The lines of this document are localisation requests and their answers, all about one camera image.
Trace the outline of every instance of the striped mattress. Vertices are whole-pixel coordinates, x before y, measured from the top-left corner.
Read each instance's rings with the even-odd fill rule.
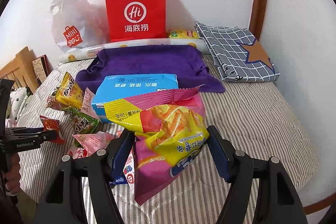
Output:
[[[211,55],[203,55],[216,78],[220,75]],[[92,60],[60,64],[36,90],[24,109],[18,126],[40,127],[39,115],[60,120],[66,144],[44,143],[40,149],[20,153],[21,188],[36,202],[42,194],[61,157],[68,151],[73,137],[69,118],[61,111],[44,107],[47,96],[58,85],[64,73],[73,77]],[[206,109],[206,126],[215,125],[220,134],[236,149],[251,157],[267,160],[278,157],[296,190],[314,174],[318,160],[302,125],[272,82],[225,83],[226,92],[201,93]],[[114,134],[122,127],[102,125],[102,131]],[[96,223],[89,184],[83,178],[83,197],[88,223]],[[193,164],[168,187],[139,206],[130,195],[128,185],[116,186],[112,192],[125,223],[215,223],[230,185],[218,176],[210,151],[205,147]],[[257,201],[258,180],[254,179],[245,223],[252,223]]]

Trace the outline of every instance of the wooden headboard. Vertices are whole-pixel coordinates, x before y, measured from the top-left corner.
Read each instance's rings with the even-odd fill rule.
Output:
[[[6,78],[14,80],[14,88],[29,87],[35,92],[39,87],[33,70],[32,61],[34,56],[29,52],[28,47],[19,51],[15,58],[0,70],[0,79]]]

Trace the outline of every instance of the bed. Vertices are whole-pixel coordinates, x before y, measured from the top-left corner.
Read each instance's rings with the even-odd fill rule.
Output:
[[[206,65],[220,79],[211,55],[203,55]],[[66,144],[44,143],[40,149],[20,153],[21,188],[36,202],[48,178],[66,154],[73,137],[68,117],[61,111],[45,108],[48,94],[68,71],[73,77],[92,60],[58,65],[35,91],[23,110],[18,126],[40,127],[39,115],[60,120]],[[226,92],[201,93],[206,108],[206,126],[215,125],[236,149],[251,157],[282,161],[296,190],[313,176],[318,160],[302,125],[272,82],[224,83]],[[101,130],[114,134],[122,128],[113,123]],[[83,178],[83,197],[89,223],[95,223],[87,178]],[[173,183],[139,206],[127,185],[113,189],[115,201],[125,223],[215,223],[225,202],[229,185],[218,176],[206,147],[192,165]],[[253,180],[245,223],[252,223],[257,201],[258,180]]]
[[[34,54],[24,47],[19,51],[15,58],[0,70],[0,79],[14,80],[15,89],[29,87],[31,92],[35,92],[39,87],[33,70],[32,61]]]
[[[10,106],[5,126],[15,126],[18,119],[22,116],[24,107],[29,103],[31,93],[35,92],[39,84],[33,70],[33,52],[28,47],[19,51],[15,58],[0,70],[0,79],[10,79],[14,81],[15,91],[10,94]]]

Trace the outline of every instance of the purple towel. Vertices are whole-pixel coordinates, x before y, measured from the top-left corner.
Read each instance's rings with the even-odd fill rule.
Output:
[[[170,73],[177,75],[178,87],[200,92],[223,93],[222,82],[209,74],[201,52],[189,45],[146,45],[103,49],[86,70],[76,76],[82,90],[96,93],[108,75]]]

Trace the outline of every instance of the blue plaid cloth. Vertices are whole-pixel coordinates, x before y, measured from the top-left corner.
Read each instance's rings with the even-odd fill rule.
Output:
[[[250,52],[244,45],[253,46],[259,42],[248,29],[213,27],[197,21],[195,23],[196,31],[204,39],[223,81],[266,82],[278,79],[280,73],[270,59],[252,62],[249,59]]]

